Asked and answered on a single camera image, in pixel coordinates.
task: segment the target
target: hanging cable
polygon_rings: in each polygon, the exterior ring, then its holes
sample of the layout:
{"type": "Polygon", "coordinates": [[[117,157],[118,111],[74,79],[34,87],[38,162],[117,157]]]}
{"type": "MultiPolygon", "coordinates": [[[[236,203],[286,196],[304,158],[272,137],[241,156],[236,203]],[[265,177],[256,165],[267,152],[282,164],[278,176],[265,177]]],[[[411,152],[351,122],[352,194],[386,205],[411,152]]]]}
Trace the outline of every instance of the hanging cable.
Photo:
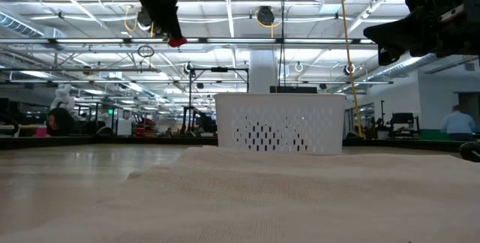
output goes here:
{"type": "Polygon", "coordinates": [[[128,11],[130,10],[130,6],[127,6],[127,11],[125,11],[125,17],[123,19],[123,24],[125,25],[125,28],[129,31],[129,32],[134,32],[135,30],[137,30],[137,23],[138,23],[138,11],[136,12],[136,15],[135,15],[135,26],[132,28],[130,28],[127,24],[127,17],[128,17],[128,11]]]}
{"type": "Polygon", "coordinates": [[[349,45],[349,41],[348,41],[347,16],[345,14],[345,0],[341,0],[341,1],[342,1],[342,12],[343,12],[343,30],[345,30],[346,58],[348,60],[350,83],[352,85],[352,92],[353,92],[353,103],[355,104],[355,114],[357,116],[358,135],[360,137],[363,137],[363,135],[362,135],[362,119],[360,118],[359,103],[357,101],[357,91],[356,91],[356,88],[355,88],[355,77],[353,77],[353,65],[352,65],[352,61],[350,60],[350,45],[349,45]]]}
{"type": "MultiPolygon", "coordinates": [[[[282,25],[281,29],[281,42],[280,42],[280,60],[279,60],[279,65],[278,65],[278,86],[276,92],[278,93],[278,90],[281,86],[281,72],[282,72],[282,62],[283,62],[283,88],[287,86],[287,68],[286,68],[286,60],[285,60],[285,24],[284,24],[284,19],[285,19],[285,0],[280,0],[281,2],[281,12],[282,12],[282,20],[277,24],[277,25],[270,25],[272,28],[279,26],[280,24],[282,25]]],[[[263,25],[258,19],[256,20],[260,25],[269,27],[267,25],[263,25]]]]}
{"type": "Polygon", "coordinates": [[[154,25],[154,23],[151,22],[151,26],[150,26],[150,28],[151,28],[151,30],[150,30],[150,38],[153,38],[153,27],[154,27],[153,25],[154,25]]]}

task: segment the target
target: red object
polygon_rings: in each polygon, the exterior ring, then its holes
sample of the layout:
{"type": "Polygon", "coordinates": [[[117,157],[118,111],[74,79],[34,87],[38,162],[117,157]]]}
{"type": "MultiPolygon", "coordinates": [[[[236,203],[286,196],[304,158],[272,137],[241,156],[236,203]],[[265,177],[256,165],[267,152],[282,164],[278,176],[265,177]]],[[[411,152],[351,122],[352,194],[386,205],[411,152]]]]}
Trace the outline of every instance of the red object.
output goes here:
{"type": "Polygon", "coordinates": [[[168,45],[170,45],[171,47],[179,47],[179,46],[184,45],[186,43],[187,43],[187,39],[184,38],[184,37],[181,37],[181,38],[178,38],[178,39],[170,38],[168,40],[168,45]]]}

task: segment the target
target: white laundry basket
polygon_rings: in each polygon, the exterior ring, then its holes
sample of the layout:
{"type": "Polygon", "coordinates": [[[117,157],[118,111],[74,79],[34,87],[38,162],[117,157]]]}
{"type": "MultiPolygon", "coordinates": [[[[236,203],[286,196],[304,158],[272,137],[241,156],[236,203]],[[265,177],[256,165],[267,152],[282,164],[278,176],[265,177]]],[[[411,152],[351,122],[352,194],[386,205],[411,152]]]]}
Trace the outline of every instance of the white laundry basket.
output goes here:
{"type": "Polygon", "coordinates": [[[215,103],[220,147],[341,154],[343,94],[226,93],[215,103]]]}

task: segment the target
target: beige cloth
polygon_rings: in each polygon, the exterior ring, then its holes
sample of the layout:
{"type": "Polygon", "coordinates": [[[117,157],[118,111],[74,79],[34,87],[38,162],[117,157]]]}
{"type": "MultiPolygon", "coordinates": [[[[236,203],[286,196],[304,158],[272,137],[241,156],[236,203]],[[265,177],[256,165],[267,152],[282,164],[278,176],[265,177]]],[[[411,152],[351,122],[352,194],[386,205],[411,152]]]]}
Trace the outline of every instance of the beige cloth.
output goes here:
{"type": "Polygon", "coordinates": [[[190,148],[82,214],[0,242],[480,241],[480,165],[190,148]]]}

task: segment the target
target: workstation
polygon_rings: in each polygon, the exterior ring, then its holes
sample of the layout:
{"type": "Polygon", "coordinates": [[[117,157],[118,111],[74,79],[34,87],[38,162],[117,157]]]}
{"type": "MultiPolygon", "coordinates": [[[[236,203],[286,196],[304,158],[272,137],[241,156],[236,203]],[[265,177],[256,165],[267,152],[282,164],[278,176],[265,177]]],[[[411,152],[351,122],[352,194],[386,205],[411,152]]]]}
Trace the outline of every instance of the workstation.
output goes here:
{"type": "Polygon", "coordinates": [[[476,242],[478,8],[0,0],[0,242],[476,242]]]}

